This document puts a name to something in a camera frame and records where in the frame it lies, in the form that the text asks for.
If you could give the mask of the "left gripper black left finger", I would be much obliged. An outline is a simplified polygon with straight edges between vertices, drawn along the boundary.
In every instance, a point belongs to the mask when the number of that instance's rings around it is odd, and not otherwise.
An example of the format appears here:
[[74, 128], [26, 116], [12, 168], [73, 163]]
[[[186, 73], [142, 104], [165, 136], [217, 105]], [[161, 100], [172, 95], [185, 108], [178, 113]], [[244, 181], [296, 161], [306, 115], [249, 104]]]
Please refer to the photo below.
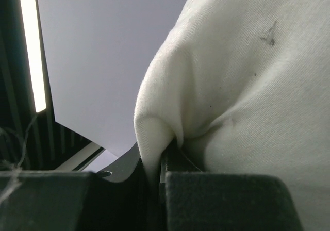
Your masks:
[[97, 173], [3, 171], [9, 182], [1, 230], [161, 230], [137, 145]]

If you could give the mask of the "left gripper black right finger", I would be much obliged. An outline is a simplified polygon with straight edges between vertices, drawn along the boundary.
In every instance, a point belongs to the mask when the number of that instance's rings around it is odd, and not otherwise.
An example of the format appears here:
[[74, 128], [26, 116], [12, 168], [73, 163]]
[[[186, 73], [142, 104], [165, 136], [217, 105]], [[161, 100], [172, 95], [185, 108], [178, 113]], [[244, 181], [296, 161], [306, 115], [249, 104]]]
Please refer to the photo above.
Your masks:
[[176, 141], [162, 154], [159, 200], [167, 230], [303, 230], [280, 179], [202, 172]]

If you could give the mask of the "white pillow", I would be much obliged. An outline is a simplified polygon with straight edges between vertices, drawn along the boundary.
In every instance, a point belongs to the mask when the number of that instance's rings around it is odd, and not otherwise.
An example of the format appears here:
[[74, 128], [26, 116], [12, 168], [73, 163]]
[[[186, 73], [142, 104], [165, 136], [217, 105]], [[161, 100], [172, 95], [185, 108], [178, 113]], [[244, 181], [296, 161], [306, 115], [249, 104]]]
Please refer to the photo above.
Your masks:
[[176, 140], [202, 170], [268, 174], [329, 230], [329, 0], [187, 0], [134, 114], [153, 189]]

